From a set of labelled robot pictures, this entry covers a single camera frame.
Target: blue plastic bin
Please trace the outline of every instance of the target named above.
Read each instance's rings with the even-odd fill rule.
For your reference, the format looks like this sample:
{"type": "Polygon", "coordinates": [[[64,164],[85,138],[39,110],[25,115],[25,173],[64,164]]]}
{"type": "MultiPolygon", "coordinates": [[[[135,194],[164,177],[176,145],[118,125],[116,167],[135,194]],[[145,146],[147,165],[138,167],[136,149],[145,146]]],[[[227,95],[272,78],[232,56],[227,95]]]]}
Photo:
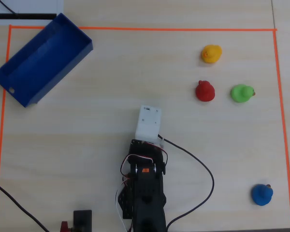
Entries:
{"type": "Polygon", "coordinates": [[[0,85],[24,107],[37,103],[92,49],[92,40],[59,14],[0,68],[0,85]]]}

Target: orange tape border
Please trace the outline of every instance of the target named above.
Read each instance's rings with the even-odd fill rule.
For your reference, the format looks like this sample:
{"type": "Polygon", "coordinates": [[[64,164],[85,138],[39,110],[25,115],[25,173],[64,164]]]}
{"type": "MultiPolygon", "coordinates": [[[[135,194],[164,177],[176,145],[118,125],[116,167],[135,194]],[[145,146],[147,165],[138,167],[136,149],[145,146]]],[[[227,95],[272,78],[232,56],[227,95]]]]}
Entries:
{"type": "MultiPolygon", "coordinates": [[[[8,60],[9,60],[11,34],[12,34],[12,26],[9,25],[9,33],[8,33],[8,42],[7,42],[7,46],[6,46],[5,62],[8,62],[8,60]]],[[[1,166],[1,152],[2,152],[3,125],[4,125],[5,93],[6,93],[5,89],[3,89],[2,107],[1,107],[1,122],[0,122],[0,166],[1,166]]]]}
{"type": "MultiPolygon", "coordinates": [[[[6,62],[9,59],[10,45],[11,45],[11,35],[12,29],[43,29],[44,26],[12,26],[9,25],[8,42],[6,49],[6,62]]],[[[287,129],[285,122],[285,112],[284,103],[281,88],[280,70],[279,70],[279,60],[278,60],[278,50],[276,42],[276,31],[277,29],[200,29],[200,28],[122,28],[122,27],[79,27],[79,29],[91,29],[91,30],[135,30],[135,31],[272,31],[274,50],[275,50],[275,61],[276,61],[276,72],[278,81],[278,91],[280,100],[280,111],[282,119],[282,127],[284,133],[284,143],[285,143],[285,155],[286,155],[286,166],[287,166],[287,177],[288,177],[288,191],[289,191],[289,202],[290,202],[290,160],[289,160],[289,150],[288,150],[288,140],[287,140],[287,129]]],[[[1,108],[1,123],[0,123],[0,164],[1,164],[1,152],[2,152],[2,138],[3,138],[3,125],[4,125],[4,109],[5,109],[5,95],[6,91],[3,89],[2,96],[2,108],[1,108]]]]}

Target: yellow rubber duck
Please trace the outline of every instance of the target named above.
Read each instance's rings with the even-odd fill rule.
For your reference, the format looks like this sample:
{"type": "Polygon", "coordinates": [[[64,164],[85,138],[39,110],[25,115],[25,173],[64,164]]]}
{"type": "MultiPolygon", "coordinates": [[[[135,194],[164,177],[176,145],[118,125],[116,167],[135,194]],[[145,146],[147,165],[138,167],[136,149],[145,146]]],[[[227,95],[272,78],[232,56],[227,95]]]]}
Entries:
{"type": "Polygon", "coordinates": [[[207,45],[201,53],[201,57],[205,63],[215,63],[219,60],[222,49],[219,45],[207,45]]]}

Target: red object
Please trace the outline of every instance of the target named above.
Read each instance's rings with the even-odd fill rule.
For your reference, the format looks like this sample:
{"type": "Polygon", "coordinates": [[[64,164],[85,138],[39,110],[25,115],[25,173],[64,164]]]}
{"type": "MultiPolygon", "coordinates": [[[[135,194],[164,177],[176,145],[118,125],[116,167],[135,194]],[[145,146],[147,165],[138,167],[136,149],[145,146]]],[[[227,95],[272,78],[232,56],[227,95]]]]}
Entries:
{"type": "Polygon", "coordinates": [[[71,231],[71,229],[68,228],[68,222],[62,221],[61,227],[60,227],[60,232],[70,232],[70,231],[71,231]]]}
{"type": "Polygon", "coordinates": [[[210,102],[215,97],[215,89],[208,81],[199,81],[195,94],[200,101],[210,102]]]}

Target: blue rubber duck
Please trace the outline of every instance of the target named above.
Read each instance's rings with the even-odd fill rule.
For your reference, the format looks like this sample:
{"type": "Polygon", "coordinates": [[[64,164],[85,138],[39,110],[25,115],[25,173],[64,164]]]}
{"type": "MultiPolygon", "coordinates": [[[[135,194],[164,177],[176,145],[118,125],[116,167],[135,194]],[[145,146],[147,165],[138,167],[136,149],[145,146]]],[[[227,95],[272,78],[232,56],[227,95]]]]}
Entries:
{"type": "Polygon", "coordinates": [[[251,190],[251,197],[253,201],[260,206],[268,204],[273,195],[273,190],[270,185],[256,185],[251,190]]]}

